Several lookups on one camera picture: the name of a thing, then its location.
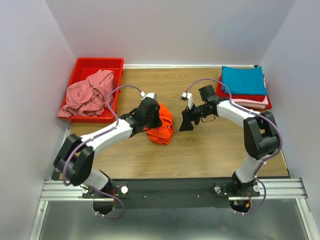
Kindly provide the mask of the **orange t-shirt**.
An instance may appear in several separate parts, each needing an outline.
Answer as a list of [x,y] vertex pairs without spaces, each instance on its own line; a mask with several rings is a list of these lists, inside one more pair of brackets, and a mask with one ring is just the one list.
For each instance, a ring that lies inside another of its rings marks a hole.
[[158,128],[147,130],[147,135],[152,143],[169,145],[174,135],[174,118],[172,113],[162,103],[159,103],[159,117],[162,125]]

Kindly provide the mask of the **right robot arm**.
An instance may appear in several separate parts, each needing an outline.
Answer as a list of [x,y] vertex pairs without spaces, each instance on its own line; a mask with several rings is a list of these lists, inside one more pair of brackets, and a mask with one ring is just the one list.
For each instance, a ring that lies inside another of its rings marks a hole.
[[280,137],[276,129],[273,115],[269,112],[259,113],[248,110],[230,101],[226,97],[218,97],[212,85],[199,89],[204,104],[196,106],[193,95],[183,92],[180,99],[187,102],[181,112],[180,132],[192,131],[203,118],[210,115],[226,118],[243,129],[245,158],[241,166],[232,174],[228,190],[241,196],[253,187],[255,177],[262,165],[280,149]]

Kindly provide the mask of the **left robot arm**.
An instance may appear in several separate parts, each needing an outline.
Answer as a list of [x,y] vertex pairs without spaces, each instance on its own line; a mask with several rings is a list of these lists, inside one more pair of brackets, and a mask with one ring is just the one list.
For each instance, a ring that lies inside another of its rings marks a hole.
[[147,93],[139,106],[123,114],[114,123],[87,135],[69,135],[62,144],[53,166],[73,186],[87,185],[101,198],[112,191],[111,179],[93,169],[94,157],[102,150],[149,129],[162,125],[160,105],[154,92]]

